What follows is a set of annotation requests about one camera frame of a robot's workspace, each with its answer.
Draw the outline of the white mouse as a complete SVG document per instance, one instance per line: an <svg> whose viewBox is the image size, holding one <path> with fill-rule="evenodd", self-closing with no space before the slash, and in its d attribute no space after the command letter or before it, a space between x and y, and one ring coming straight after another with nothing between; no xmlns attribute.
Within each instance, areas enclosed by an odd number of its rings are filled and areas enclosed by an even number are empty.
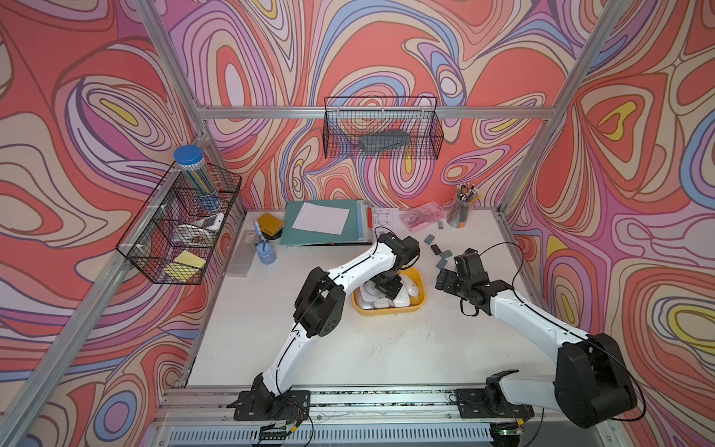
<svg viewBox="0 0 715 447"><path fill-rule="evenodd" d="M391 300L391 307L404 308L411 305L411 296L406 289L401 289L395 298Z"/></svg>
<svg viewBox="0 0 715 447"><path fill-rule="evenodd" d="M407 294L410 297L418 297L419 296L420 289L412 279L410 279L409 277L403 277L402 282L403 282L404 288L407 291Z"/></svg>

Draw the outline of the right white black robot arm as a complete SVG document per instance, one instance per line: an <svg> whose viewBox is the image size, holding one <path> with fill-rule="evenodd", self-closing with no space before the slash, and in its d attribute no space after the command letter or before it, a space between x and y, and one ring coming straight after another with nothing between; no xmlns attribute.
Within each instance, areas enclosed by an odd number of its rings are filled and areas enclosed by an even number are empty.
<svg viewBox="0 0 715 447"><path fill-rule="evenodd" d="M473 249L456 256L454 263L454 269L441 269L436 290L508 324L554 363L548 375L504 370L489 376L483 390L488 412L506 416L518 408L540 407L561 412L579 428L591 428L636 408L640 388L613 337L591 335L558 320L512 284L490 279Z"/></svg>

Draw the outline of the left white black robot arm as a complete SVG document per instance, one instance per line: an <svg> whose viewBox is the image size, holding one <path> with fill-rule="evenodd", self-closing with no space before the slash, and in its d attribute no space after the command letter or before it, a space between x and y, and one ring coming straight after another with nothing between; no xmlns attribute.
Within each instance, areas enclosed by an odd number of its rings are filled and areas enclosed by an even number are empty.
<svg viewBox="0 0 715 447"><path fill-rule="evenodd" d="M294 303L293 326L276 359L251 385L253 398L264 411L284 399L292 386L292 373L309 348L329 335L342 320L344 304L367 282L393 298L403 289L400 272L419 258L419 242L391 231L379 235L372 246L342 266L312 269Z"/></svg>

